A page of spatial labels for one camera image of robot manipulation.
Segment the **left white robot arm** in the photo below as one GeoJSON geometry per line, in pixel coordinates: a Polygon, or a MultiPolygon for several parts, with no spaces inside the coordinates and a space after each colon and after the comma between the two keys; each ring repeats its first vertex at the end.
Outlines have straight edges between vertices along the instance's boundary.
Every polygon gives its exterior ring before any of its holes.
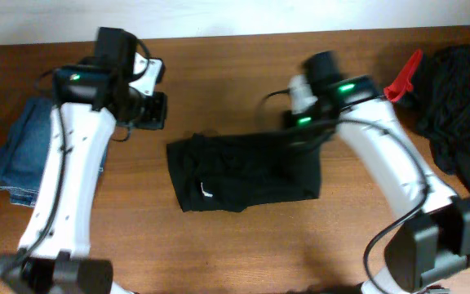
{"type": "Polygon", "coordinates": [[[119,293],[113,265],[89,256],[100,164],[117,127],[161,130],[165,65],[134,34],[102,27],[95,50],[51,73],[51,136],[33,214],[0,282],[15,293],[119,293]]]}

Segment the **black t-shirt with logo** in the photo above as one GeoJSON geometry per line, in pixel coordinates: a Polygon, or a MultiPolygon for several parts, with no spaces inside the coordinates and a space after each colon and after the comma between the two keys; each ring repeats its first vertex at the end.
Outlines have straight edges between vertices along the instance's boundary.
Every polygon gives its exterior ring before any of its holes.
{"type": "Polygon", "coordinates": [[[320,140],[292,136],[193,134],[166,147],[168,171],[183,212],[242,212],[268,203],[317,199],[320,140]]]}

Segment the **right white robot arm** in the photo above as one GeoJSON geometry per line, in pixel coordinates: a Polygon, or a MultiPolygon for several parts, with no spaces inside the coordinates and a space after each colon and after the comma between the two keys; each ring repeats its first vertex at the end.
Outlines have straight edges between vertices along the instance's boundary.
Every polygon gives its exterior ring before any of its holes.
{"type": "Polygon", "coordinates": [[[366,245],[361,293],[443,293],[470,268],[470,199],[427,165],[372,78],[346,78],[329,51],[310,56],[288,86],[303,140],[337,135],[380,187],[393,223],[366,245]]]}

